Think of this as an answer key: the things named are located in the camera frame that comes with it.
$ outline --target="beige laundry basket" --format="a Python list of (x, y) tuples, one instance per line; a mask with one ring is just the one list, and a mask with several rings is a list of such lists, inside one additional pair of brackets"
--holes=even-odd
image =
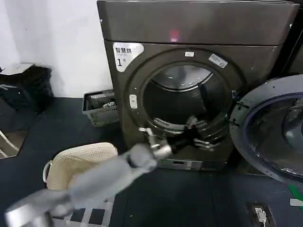
[(67, 189), (72, 179), (95, 165), (118, 155), (111, 143), (95, 143), (60, 152), (43, 169), (48, 189)]

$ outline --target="open washer door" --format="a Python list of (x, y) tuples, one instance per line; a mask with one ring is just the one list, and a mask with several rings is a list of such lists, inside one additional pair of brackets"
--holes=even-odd
[(230, 120), (234, 145), (251, 165), (303, 186), (303, 75), (252, 90), (237, 102)]

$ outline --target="plastic basket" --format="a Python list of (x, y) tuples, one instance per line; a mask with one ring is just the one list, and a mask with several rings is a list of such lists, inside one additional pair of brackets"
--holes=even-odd
[(83, 98), (83, 113), (95, 127), (119, 121), (115, 94), (112, 89), (86, 93)]
[(0, 98), (15, 110), (26, 107), (40, 113), (53, 101), (50, 77), (49, 68), (36, 65), (20, 74), (0, 74), (0, 84), (7, 87), (0, 89)]

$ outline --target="gray robot arm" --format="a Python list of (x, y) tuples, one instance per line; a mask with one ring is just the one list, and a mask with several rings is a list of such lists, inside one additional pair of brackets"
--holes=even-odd
[(128, 187), (141, 175), (151, 172), (160, 159), (167, 158), (184, 146), (211, 147), (197, 140), (198, 133), (188, 124), (182, 134), (158, 141), (151, 129), (139, 128), (148, 134), (149, 144), (136, 144), (128, 152), (76, 177), (67, 190), (40, 190), (13, 204), (6, 210), (9, 227), (51, 227), (53, 216), (67, 216), (74, 209), (95, 207)]

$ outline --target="washing machine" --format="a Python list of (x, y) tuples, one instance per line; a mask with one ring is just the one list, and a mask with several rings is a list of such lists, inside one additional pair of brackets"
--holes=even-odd
[(234, 149), (231, 112), (267, 80), (298, 7), (275, 0), (98, 1), (128, 147), (146, 141), (138, 127), (172, 137), (194, 115), (211, 146), (188, 146), (160, 167), (222, 169)]

